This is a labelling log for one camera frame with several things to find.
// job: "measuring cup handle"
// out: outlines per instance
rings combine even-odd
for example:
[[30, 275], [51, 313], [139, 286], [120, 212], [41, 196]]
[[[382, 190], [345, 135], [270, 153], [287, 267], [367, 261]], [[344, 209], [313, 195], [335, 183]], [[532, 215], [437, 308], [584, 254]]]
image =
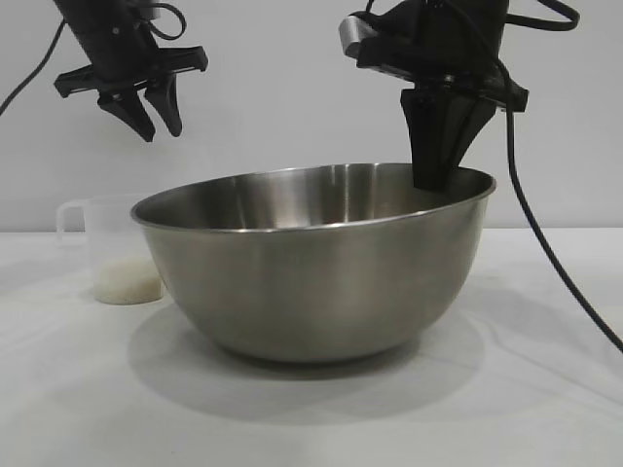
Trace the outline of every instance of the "measuring cup handle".
[[86, 204], [87, 202], [85, 199], [77, 199], [62, 204], [56, 210], [56, 239], [59, 243], [62, 242], [63, 235], [65, 234], [67, 211], [70, 209], [82, 209], [84, 212]]

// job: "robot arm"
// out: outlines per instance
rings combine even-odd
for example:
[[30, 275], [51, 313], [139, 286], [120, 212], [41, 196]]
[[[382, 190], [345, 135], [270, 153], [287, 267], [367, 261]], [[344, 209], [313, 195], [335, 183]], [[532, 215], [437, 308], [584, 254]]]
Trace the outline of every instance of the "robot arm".
[[156, 8], [168, 4], [154, 0], [55, 0], [92, 65], [64, 73], [55, 81], [60, 95], [97, 90], [97, 104], [136, 131], [145, 141], [156, 132], [138, 92], [156, 109], [173, 136], [182, 131], [177, 106], [176, 75], [190, 70], [205, 71], [207, 57], [202, 47], [161, 49], [154, 35], [163, 34], [152, 23]]
[[[579, 14], [556, 0], [538, 0], [570, 22], [508, 15], [509, 0], [405, 0], [384, 15], [365, 12], [340, 25], [344, 54], [368, 68], [415, 85], [403, 90], [401, 105], [411, 137], [414, 183], [441, 190], [478, 133], [506, 107], [503, 77], [481, 43], [499, 53], [506, 23], [569, 30]], [[458, 18], [463, 11], [480, 31]], [[514, 112], [524, 112], [528, 91], [512, 83]]]

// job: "measuring cup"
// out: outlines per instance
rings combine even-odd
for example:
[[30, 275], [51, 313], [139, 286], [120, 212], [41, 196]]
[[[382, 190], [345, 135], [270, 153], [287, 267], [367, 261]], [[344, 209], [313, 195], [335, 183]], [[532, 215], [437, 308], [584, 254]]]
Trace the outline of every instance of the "measuring cup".
[[93, 296], [108, 305], [138, 305], [159, 300], [164, 285], [132, 207], [147, 195], [117, 195], [66, 202], [56, 212], [56, 233], [65, 232], [66, 213], [81, 209], [91, 262]]

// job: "bowl rim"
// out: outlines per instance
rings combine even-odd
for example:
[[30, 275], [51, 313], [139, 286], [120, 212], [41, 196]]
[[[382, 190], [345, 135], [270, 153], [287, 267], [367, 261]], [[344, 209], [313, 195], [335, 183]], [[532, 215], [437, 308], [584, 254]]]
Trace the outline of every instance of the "bowl rim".
[[150, 221], [146, 221], [142, 218], [140, 218], [138, 216], [137, 211], [144, 206], [145, 204], [149, 203], [151, 200], [155, 199], [155, 198], [159, 198], [162, 197], [166, 194], [172, 193], [172, 192], [176, 192], [179, 190], [184, 190], [184, 189], [189, 189], [192, 187], [196, 187], [199, 185], [203, 185], [205, 183], [212, 183], [212, 182], [218, 182], [218, 181], [224, 181], [224, 180], [230, 180], [232, 178], [238, 178], [238, 177], [252, 177], [252, 176], [262, 176], [262, 175], [268, 175], [268, 174], [277, 174], [277, 173], [284, 173], [284, 172], [297, 172], [297, 171], [307, 171], [307, 170], [317, 170], [317, 169], [323, 169], [323, 168], [329, 168], [329, 167], [348, 167], [350, 165], [366, 165], [366, 166], [378, 166], [378, 165], [411, 165], [408, 162], [373, 162], [373, 163], [366, 163], [366, 162], [350, 162], [350, 163], [334, 163], [334, 164], [322, 164], [322, 165], [313, 165], [313, 166], [308, 166], [308, 167], [288, 167], [288, 168], [280, 168], [280, 169], [276, 169], [276, 170], [268, 170], [268, 171], [257, 171], [257, 172], [248, 172], [248, 173], [242, 173], [242, 174], [238, 174], [238, 175], [228, 175], [228, 176], [224, 176], [224, 177], [217, 177], [217, 178], [213, 178], [213, 179], [208, 179], [208, 180], [203, 180], [203, 181], [199, 181], [199, 182], [194, 182], [194, 183], [190, 183], [187, 185], [182, 185], [179, 187], [175, 187], [175, 188], [171, 188], [168, 190], [164, 190], [162, 192], [150, 195], [148, 197], [146, 197], [145, 199], [142, 199], [141, 201], [139, 201], [138, 203], [136, 203], [132, 209], [130, 210], [130, 216], [132, 218], [132, 220], [134, 222], [136, 222], [137, 224], [139, 224], [142, 227], [146, 227], [146, 228], [151, 228], [151, 229], [155, 229], [155, 230], [159, 230], [159, 231], [172, 231], [172, 232], [184, 232], [184, 233], [203, 233], [203, 234], [286, 234], [286, 233], [295, 233], [295, 232], [317, 232], [317, 231], [333, 231], [336, 229], [352, 229], [352, 228], [358, 228], [358, 227], [365, 227], [365, 226], [375, 226], [375, 225], [380, 225], [380, 224], [388, 224], [388, 223], [393, 223], [393, 222], [397, 222], [397, 221], [403, 221], [403, 220], [407, 220], [407, 219], [414, 219], [414, 218], [420, 218], [420, 217], [425, 217], [425, 216], [429, 216], [432, 214], [435, 214], [437, 212], [440, 211], [445, 211], [447, 209], [450, 208], [456, 208], [456, 207], [460, 207], [462, 205], [465, 204], [469, 204], [469, 203], [474, 203], [474, 202], [478, 202], [482, 199], [485, 198], [489, 198], [491, 196], [492, 193], [495, 192], [495, 190], [497, 189], [497, 181], [495, 180], [495, 178], [487, 173], [484, 172], [482, 170], [478, 170], [478, 169], [474, 169], [474, 168], [470, 168], [470, 167], [458, 167], [457, 170], [459, 171], [463, 171], [463, 172], [471, 172], [471, 173], [477, 173], [477, 174], [481, 174], [484, 175], [486, 178], [488, 178], [491, 181], [491, 186], [483, 191], [482, 193], [476, 195], [475, 197], [472, 198], [467, 198], [467, 199], [463, 199], [461, 201], [452, 203], [452, 204], [446, 204], [444, 206], [440, 206], [440, 207], [436, 207], [434, 209], [426, 209], [423, 211], [416, 211], [416, 212], [410, 212], [407, 214], [400, 214], [398, 216], [389, 216], [389, 217], [382, 217], [379, 219], [368, 219], [368, 220], [362, 220], [362, 221], [352, 221], [352, 222], [338, 222], [338, 223], [332, 223], [332, 224], [318, 224], [316, 226], [306, 226], [306, 227], [288, 227], [288, 228], [264, 228], [264, 229], [223, 229], [223, 228], [204, 228], [204, 229], [196, 229], [196, 228], [188, 228], [188, 227], [176, 227], [176, 226], [168, 226], [165, 224], [158, 224], [155, 222], [150, 222]]

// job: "white wall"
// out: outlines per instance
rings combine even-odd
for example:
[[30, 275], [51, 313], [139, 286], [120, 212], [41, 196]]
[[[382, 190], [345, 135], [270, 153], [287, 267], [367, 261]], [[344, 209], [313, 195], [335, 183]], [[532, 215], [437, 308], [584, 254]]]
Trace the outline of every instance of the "white wall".
[[[0, 119], [0, 231], [51, 229], [56, 206], [72, 198], [286, 166], [409, 160], [399, 106], [407, 84], [357, 70], [340, 50], [338, 25], [364, 0], [174, 3], [190, 22], [177, 46], [204, 45], [210, 58], [207, 73], [180, 77], [183, 136], [171, 138], [157, 122], [148, 145], [99, 111], [94, 93], [62, 100], [55, 76], [87, 64], [65, 31], [48, 68]], [[379, 0], [378, 9], [395, 3]], [[574, 32], [507, 28], [502, 57], [531, 90], [529, 112], [518, 117], [519, 166], [544, 224], [623, 226], [623, 4], [572, 3], [583, 15]], [[551, 16], [533, 0], [511, 5]], [[13, 2], [4, 12], [0, 94], [32, 69], [58, 22], [52, 0]], [[499, 181], [489, 224], [523, 225], [507, 181], [501, 115], [464, 164]]]

